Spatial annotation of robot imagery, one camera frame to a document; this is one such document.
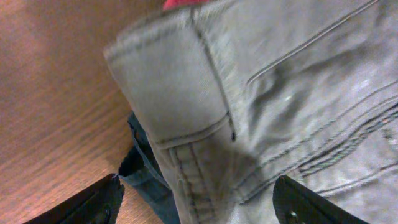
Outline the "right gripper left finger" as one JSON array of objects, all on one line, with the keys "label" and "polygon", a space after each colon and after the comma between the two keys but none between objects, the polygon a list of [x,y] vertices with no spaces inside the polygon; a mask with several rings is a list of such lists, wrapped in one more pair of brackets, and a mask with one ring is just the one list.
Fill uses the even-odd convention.
[{"label": "right gripper left finger", "polygon": [[115,224],[125,188],[109,174],[25,224]]}]

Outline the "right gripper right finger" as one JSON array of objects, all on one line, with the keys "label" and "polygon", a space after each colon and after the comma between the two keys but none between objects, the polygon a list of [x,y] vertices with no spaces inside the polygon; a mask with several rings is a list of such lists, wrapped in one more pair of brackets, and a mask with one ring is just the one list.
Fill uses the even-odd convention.
[{"label": "right gripper right finger", "polygon": [[280,224],[368,224],[286,175],[275,182],[272,204]]}]

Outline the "grey shorts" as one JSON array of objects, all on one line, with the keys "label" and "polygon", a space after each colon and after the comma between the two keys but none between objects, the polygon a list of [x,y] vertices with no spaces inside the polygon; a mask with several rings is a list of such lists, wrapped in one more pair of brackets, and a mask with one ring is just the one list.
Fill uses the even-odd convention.
[{"label": "grey shorts", "polygon": [[276,223],[287,175],[397,222],[397,1],[213,1],[104,53],[181,223]]}]

